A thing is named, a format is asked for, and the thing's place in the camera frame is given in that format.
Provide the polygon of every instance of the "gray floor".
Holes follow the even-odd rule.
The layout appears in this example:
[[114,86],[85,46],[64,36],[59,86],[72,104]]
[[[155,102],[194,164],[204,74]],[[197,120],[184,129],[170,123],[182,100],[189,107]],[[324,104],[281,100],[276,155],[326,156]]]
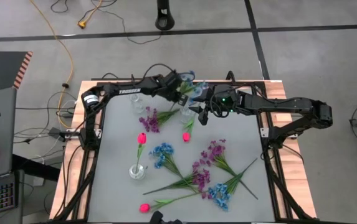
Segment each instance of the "gray floor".
[[[58,34],[122,32],[119,19],[100,12],[94,14],[86,29],[77,27],[77,20],[92,6],[88,0],[68,1],[69,12],[64,14],[50,11],[53,2],[36,1]],[[357,1],[253,0],[251,3],[257,27],[357,24]],[[174,29],[250,27],[241,0],[171,1],[171,8],[176,19]],[[156,30],[155,1],[120,0],[110,11],[125,18],[130,32]],[[51,33],[30,2],[0,0],[0,37],[33,35]],[[300,149],[318,217],[357,223],[357,140],[348,122],[357,107],[357,29],[259,35],[270,77],[283,80],[287,96],[327,101],[333,107],[334,125],[326,130],[307,131],[299,139]],[[194,70],[199,78],[225,78],[232,70],[237,78],[262,79],[251,33],[169,35],[145,45],[135,45],[125,38],[64,42],[75,62],[70,90],[73,95],[77,95],[82,80],[101,77],[106,72],[120,77],[140,76],[158,62],[179,71]],[[69,59],[56,41],[0,42],[0,50],[34,52],[18,91],[17,106],[46,106],[48,98],[60,91],[69,74]],[[154,70],[154,74],[165,72],[162,68]],[[57,99],[57,96],[51,99],[50,106],[56,106]],[[54,112],[50,114],[50,127],[59,127]],[[41,127],[46,116],[46,111],[18,111],[16,131]],[[54,142],[54,139],[38,139],[30,145],[16,145],[14,152],[32,158],[47,152]],[[54,150],[61,147],[58,143]],[[45,194],[54,186],[45,182],[44,187],[37,188],[26,203],[25,214],[42,210]],[[51,203],[52,194],[47,199],[47,204]],[[27,216],[25,222],[45,220],[44,214],[41,211]]]

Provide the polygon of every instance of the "wooden board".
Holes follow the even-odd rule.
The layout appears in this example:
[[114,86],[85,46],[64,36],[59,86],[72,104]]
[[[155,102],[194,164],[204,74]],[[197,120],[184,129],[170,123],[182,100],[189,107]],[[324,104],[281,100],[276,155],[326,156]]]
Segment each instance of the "wooden board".
[[[205,80],[205,81],[206,82],[230,82],[228,80]],[[237,82],[251,82],[251,81],[260,81],[260,80],[237,80]],[[90,89],[91,87],[95,86],[98,82],[100,81],[82,82],[79,91],[79,97],[78,97],[79,100],[77,102],[76,109],[74,111],[72,127],[74,128],[77,127],[84,119],[83,104],[80,100],[81,94],[87,91],[88,89]],[[265,82],[268,98],[278,98],[278,99],[286,98],[282,81],[267,80],[264,82]],[[290,116],[290,114],[272,113],[271,115],[272,115],[272,121],[274,122],[275,126],[283,126],[292,121],[292,117]],[[79,140],[71,140],[67,143],[66,150],[65,150],[65,158],[64,158],[65,170],[67,170],[67,164],[69,163],[69,160],[72,157],[72,154],[78,145],[79,145]],[[298,147],[298,143],[296,140],[286,140],[285,145],[291,147],[292,149],[300,153],[300,149]],[[77,184],[79,182],[80,169],[82,165],[82,158],[83,158],[83,150],[79,149],[75,153],[72,159],[72,164],[70,165],[66,204],[70,201],[70,199],[72,198],[72,196],[77,190]],[[302,160],[297,155],[295,155],[294,153],[290,152],[285,148],[280,150],[280,158],[282,161],[283,174],[285,176],[286,185],[289,192],[292,194],[293,198],[297,201],[297,203],[304,209],[304,211],[307,214],[309,214],[312,217],[315,217],[316,216],[315,209],[314,209],[310,189],[308,187],[308,181],[305,174],[304,166],[302,164]],[[87,172],[89,171],[91,164],[92,164],[92,159],[89,159]],[[54,202],[52,204],[52,209],[50,212],[50,218],[55,217],[63,201],[63,197],[64,197],[63,173],[64,170],[61,170],[59,175],[59,181],[55,192]],[[78,218],[84,218],[87,196],[88,196],[88,189],[82,195]],[[280,210],[281,217],[286,217],[284,206],[283,206],[282,194],[279,192],[278,189],[277,189],[277,197],[279,200],[279,210]]]

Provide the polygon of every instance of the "pink object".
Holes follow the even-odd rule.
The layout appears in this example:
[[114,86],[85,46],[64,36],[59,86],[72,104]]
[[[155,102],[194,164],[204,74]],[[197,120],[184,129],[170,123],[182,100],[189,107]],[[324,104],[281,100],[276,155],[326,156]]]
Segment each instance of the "pink object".
[[142,212],[142,213],[147,213],[147,212],[149,212],[149,210],[151,210],[151,206],[147,203],[142,204],[140,206],[140,212]]
[[184,139],[184,142],[189,142],[189,140],[191,140],[191,134],[184,133],[183,134],[183,139]]
[[138,135],[138,144],[145,144],[146,143],[146,134],[141,133]]

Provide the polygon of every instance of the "pink tulip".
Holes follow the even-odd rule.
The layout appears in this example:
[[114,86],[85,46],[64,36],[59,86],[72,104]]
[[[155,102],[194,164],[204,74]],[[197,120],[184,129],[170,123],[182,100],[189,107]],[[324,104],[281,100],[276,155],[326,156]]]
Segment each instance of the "pink tulip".
[[146,134],[141,133],[138,135],[138,144],[145,144],[146,143]]
[[151,210],[151,206],[149,204],[147,204],[147,203],[142,204],[140,206],[140,212],[142,212],[142,213],[149,212],[149,210]]
[[184,139],[184,142],[189,142],[189,140],[191,140],[191,134],[184,133],[183,134],[183,139]]

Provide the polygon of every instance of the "desk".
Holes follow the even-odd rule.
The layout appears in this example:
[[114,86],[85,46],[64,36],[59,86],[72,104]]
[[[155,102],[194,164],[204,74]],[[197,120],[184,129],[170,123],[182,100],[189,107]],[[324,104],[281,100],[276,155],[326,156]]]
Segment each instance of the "desk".
[[[259,81],[259,80],[237,80],[237,82],[248,82],[248,81]],[[95,86],[99,81],[83,81],[79,91],[79,99],[83,92],[87,91],[89,88]],[[229,80],[206,80],[206,82],[227,82]],[[282,81],[274,81],[268,80],[264,81],[265,89],[267,92],[268,98],[286,98],[285,90],[283,89]],[[272,121],[275,126],[283,126],[287,123],[292,121],[292,117],[290,114],[283,114],[283,113],[271,113]],[[72,121],[72,127],[77,127],[84,119],[84,110],[83,104],[81,100],[78,100],[76,109],[74,112],[74,117]],[[100,121],[100,114],[97,115],[97,123]],[[262,114],[262,121],[264,124],[267,124],[265,114]],[[70,158],[74,150],[80,145],[79,140],[71,140],[67,143],[65,149],[65,157],[64,162],[65,164],[69,163]],[[297,144],[297,140],[288,139],[285,141],[285,145],[291,147],[292,149],[300,152],[300,149]],[[77,184],[79,182],[80,170],[82,166],[83,160],[83,150],[78,150],[74,157],[72,158],[72,163],[70,165],[69,170],[69,181],[67,182],[67,194],[66,194],[66,204],[70,201],[73,197],[74,193],[77,190]],[[313,206],[313,201],[310,193],[310,189],[308,187],[308,181],[305,174],[305,169],[302,164],[302,160],[291,153],[286,149],[280,150],[280,160],[282,161],[282,168],[283,168],[283,175],[285,177],[286,185],[288,191],[292,194],[293,198],[297,201],[297,203],[304,209],[306,213],[310,216],[315,217],[315,209]],[[89,159],[87,164],[87,172],[92,164],[92,160]],[[52,204],[52,209],[50,211],[50,218],[54,218],[60,205],[63,201],[64,197],[64,178],[63,173],[67,172],[67,166],[65,166],[65,170],[62,170],[59,174],[59,181],[57,184],[57,189],[55,192],[54,202]],[[280,211],[281,217],[286,217],[283,198],[282,195],[278,190],[277,192],[277,199],[278,199],[278,207]],[[79,207],[79,214],[78,218],[85,217],[85,207],[88,201],[88,188],[82,195]]]

